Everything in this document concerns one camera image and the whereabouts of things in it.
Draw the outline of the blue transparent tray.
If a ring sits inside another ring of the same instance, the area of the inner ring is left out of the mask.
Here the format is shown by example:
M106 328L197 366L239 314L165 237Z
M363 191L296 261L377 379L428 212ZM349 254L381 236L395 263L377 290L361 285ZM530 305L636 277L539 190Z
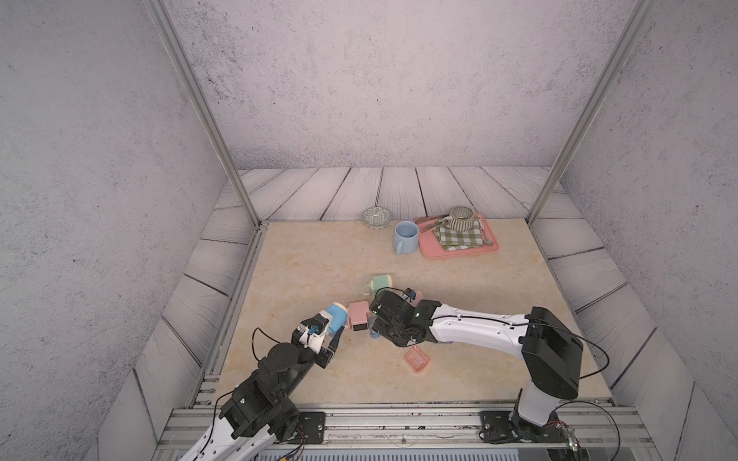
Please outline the blue transparent tray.
M373 339L376 339L376 338L380 338L381 337L380 332L378 332L378 330L376 330L376 328L375 328L375 326L376 326L376 318L371 318L368 321L367 325L368 325L368 329L369 329L369 332L370 332L370 336Z

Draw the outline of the blue pencil sharpener round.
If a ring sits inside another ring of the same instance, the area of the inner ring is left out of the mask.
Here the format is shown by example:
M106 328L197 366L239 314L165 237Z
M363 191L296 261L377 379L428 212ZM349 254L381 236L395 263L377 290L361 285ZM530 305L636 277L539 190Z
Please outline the blue pencil sharpener round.
M335 335L341 328L343 328L348 320L348 309L341 303L332 303L327 309L324 309L320 314L329 320L327 330L328 335Z

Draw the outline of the green yellow pencil sharpener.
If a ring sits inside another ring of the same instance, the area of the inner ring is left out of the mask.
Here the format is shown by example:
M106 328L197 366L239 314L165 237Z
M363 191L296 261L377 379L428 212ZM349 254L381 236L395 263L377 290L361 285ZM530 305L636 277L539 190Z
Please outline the green yellow pencil sharpener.
M393 285L392 276L390 275L374 276L371 280L369 280L369 283L365 286L365 295L375 296L379 290L383 288L391 287L392 285Z

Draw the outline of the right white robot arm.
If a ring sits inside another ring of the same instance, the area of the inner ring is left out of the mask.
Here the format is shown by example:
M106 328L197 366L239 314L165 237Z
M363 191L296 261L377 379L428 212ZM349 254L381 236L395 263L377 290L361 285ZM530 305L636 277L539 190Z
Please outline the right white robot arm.
M578 397L584 345L545 307L533 307L528 314L496 315L432 300L412 305L408 295L382 289L370 311L376 316L376 332L400 348L462 343L524 361L530 379L515 415L528 424L546 426L561 403Z

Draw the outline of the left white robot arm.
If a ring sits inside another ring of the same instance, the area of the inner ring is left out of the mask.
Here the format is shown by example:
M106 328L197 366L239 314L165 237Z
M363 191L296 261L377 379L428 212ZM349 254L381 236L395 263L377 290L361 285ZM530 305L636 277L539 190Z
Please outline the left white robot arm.
M310 412L303 417L290 399L311 368L325 368L336 353L344 332L340 328L328 347L315 353L291 343L274 345L258 368L213 411L211 425L183 456L184 460L252 460L275 444L294 447L282 455L296 460L309 443L319 443L319 422L325 418Z

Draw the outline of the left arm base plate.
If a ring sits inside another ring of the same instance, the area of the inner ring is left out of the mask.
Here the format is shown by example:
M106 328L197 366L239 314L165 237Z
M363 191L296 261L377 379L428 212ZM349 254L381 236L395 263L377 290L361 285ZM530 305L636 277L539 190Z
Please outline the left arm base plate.
M327 414L323 411L302 412L288 444L294 446L322 445L325 438Z

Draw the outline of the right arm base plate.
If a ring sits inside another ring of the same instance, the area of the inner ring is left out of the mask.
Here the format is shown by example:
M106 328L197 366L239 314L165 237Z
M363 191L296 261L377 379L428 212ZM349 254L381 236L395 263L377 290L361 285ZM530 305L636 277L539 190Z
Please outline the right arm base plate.
M513 443L553 444L567 441L564 424L552 412L549 421L536 426L523 420L515 410L482 411L480 413L480 439L493 445Z

